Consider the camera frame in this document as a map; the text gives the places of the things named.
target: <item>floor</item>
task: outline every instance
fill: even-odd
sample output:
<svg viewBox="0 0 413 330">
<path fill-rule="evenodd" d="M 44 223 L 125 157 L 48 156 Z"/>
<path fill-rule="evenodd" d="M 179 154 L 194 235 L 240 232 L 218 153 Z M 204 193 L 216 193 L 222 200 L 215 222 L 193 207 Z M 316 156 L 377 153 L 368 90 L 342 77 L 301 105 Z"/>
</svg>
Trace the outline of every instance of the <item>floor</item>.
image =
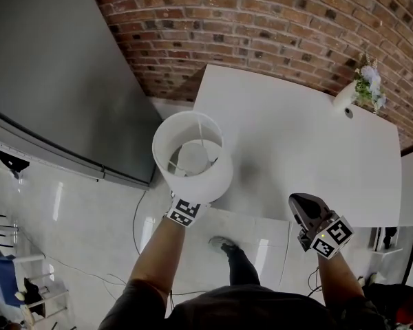
<svg viewBox="0 0 413 330">
<path fill-rule="evenodd" d="M 54 271 L 54 280 L 43 281 L 52 294 L 62 289 L 70 292 L 68 297 L 47 307 L 50 313 L 67 305 L 67 313 L 47 320 L 37 329 L 50 329 L 55 321 L 56 329 L 98 327 L 114 299 L 121 295 L 123 282 L 138 257 L 132 221 L 143 194 L 142 190 L 97 182 L 38 163 L 31 163 L 24 170 L 23 179 L 16 180 L 0 162 L 0 214 L 7 215 L 9 222 L 23 232 L 17 236 L 12 253 L 20 256 L 41 249 L 47 256 L 42 262 L 25 264 L 18 271 L 19 280 L 21 275 Z M 134 233 L 140 250 L 169 206 L 169 188 L 158 175 L 138 207 Z M 370 229 L 356 229 L 343 254 L 357 276 L 379 270 L 385 283 L 400 282 L 410 253 L 410 231 L 400 232 L 405 234 L 400 237 L 407 244 L 405 250 L 382 259 L 366 249 Z M 298 232 L 294 223 L 210 209 L 187 230 L 173 292 L 206 291 L 229 283 L 226 257 L 208 246 L 212 236 L 224 235 L 240 244 L 254 263 L 263 286 L 307 295 L 308 277 L 317 266 L 317 257 L 312 252 L 303 252 L 296 239 Z M 174 302 L 194 296 L 174 296 Z M 321 292 L 313 297 L 323 302 Z M 18 320 L 19 312 L 15 309 L 7 314 Z"/>
</svg>

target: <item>lampshade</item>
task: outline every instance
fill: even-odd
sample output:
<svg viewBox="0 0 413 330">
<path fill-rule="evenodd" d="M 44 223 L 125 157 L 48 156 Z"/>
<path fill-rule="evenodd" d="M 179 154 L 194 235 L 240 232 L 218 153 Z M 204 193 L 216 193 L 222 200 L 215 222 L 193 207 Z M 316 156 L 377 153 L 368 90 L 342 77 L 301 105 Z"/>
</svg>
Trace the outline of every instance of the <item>lampshade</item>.
<svg viewBox="0 0 413 330">
<path fill-rule="evenodd" d="M 153 157 L 174 193 L 207 204 L 221 197 L 233 178 L 222 131 L 209 116 L 183 111 L 167 118 L 153 138 Z"/>
</svg>

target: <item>white table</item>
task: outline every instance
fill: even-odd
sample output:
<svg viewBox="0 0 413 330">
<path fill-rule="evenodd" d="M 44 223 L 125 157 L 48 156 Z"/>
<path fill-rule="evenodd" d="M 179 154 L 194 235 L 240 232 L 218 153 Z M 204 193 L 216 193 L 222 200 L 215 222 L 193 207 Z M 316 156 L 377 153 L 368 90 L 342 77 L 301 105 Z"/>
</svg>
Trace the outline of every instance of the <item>white table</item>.
<svg viewBox="0 0 413 330">
<path fill-rule="evenodd" d="M 215 208 L 294 221 L 291 193 L 321 197 L 352 226 L 397 226 L 401 204 L 398 131 L 356 106 L 295 83 L 208 65 L 194 110 L 221 127 L 234 177 Z"/>
</svg>

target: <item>flower vase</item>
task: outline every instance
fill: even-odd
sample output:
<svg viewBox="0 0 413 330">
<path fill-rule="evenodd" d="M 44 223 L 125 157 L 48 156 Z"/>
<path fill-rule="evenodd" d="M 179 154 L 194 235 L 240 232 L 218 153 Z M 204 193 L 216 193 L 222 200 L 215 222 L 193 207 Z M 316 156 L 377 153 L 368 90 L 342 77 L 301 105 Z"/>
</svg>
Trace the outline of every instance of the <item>flower vase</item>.
<svg viewBox="0 0 413 330">
<path fill-rule="evenodd" d="M 356 85 L 357 82 L 354 80 L 338 93 L 332 102 L 336 111 L 344 111 L 344 109 L 352 104 L 352 102 L 357 98 L 357 92 L 355 91 Z"/>
</svg>

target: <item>dark shirt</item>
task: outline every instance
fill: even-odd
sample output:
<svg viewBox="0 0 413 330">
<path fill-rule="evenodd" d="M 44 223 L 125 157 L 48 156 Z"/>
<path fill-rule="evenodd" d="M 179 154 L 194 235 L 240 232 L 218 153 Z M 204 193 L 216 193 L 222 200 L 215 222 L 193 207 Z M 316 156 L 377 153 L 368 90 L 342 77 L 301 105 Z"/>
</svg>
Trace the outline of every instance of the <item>dark shirt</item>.
<svg viewBox="0 0 413 330">
<path fill-rule="evenodd" d="M 257 285 L 225 286 L 176 305 L 165 319 L 160 294 L 130 281 L 99 330 L 169 325 L 170 329 L 386 329 L 385 320 L 365 298 L 349 302 L 336 316 L 312 298 Z"/>
</svg>

